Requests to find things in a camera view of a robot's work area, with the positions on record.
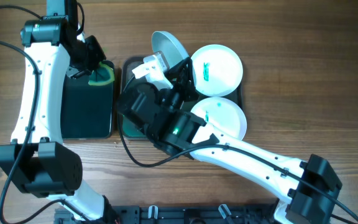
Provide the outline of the yellow green sponge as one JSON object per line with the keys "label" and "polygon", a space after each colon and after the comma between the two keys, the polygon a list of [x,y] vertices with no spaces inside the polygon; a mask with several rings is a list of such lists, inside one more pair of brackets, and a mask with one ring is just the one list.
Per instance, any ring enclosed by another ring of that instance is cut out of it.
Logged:
{"label": "yellow green sponge", "polygon": [[114,69],[108,64],[100,62],[98,67],[89,76],[88,85],[105,86],[111,84],[114,80]]}

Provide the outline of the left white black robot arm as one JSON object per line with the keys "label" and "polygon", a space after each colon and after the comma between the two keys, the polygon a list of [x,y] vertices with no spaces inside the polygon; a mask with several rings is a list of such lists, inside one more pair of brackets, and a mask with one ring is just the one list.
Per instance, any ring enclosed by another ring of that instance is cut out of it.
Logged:
{"label": "left white black robot arm", "polygon": [[107,198],[83,180],[81,159],[62,138],[65,80],[86,75],[92,86],[114,81],[112,62],[94,36],[84,36],[84,22],[80,3],[49,1],[45,16],[25,23],[19,49],[27,66],[21,109],[10,143],[0,146],[0,168],[6,184],[63,205],[81,222],[112,223]]}

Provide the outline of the white plate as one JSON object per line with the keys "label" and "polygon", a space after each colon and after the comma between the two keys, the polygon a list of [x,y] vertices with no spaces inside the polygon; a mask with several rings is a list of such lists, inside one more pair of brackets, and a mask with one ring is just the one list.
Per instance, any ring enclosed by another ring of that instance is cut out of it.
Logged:
{"label": "white plate", "polygon": [[226,96],[241,83],[244,69],[239,56],[224,45],[211,44],[192,56],[196,90],[206,96]]}
{"label": "white plate", "polygon": [[222,97],[209,97],[199,101],[191,112],[230,136],[243,140],[247,132],[247,120],[243,110],[235,102]]}
{"label": "white plate", "polygon": [[153,52],[162,52],[170,68],[189,57],[181,42],[167,31],[155,31],[151,43]]}

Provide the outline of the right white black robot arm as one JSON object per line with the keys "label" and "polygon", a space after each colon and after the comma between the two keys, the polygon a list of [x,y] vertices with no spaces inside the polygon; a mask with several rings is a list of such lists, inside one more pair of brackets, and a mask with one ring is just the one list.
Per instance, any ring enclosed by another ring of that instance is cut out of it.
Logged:
{"label": "right white black robot arm", "polygon": [[203,118],[182,109],[198,97],[193,62],[185,58],[163,73],[168,87],[129,80],[117,111],[169,160],[180,156],[208,162],[273,193],[282,203],[280,223],[328,223],[339,205],[342,182],[330,163],[315,154],[308,161],[280,156],[230,136]]}

